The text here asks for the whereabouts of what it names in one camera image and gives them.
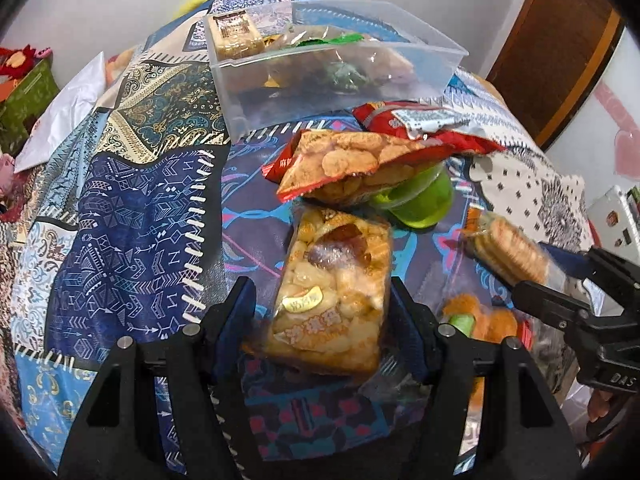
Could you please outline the person's right hand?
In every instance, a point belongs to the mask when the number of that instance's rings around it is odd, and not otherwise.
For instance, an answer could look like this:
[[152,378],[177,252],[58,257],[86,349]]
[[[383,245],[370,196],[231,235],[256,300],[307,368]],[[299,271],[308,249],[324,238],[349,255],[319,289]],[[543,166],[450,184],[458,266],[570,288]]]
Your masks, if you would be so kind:
[[590,422],[606,416],[610,411],[610,400],[612,393],[608,391],[594,389],[588,403],[587,413]]

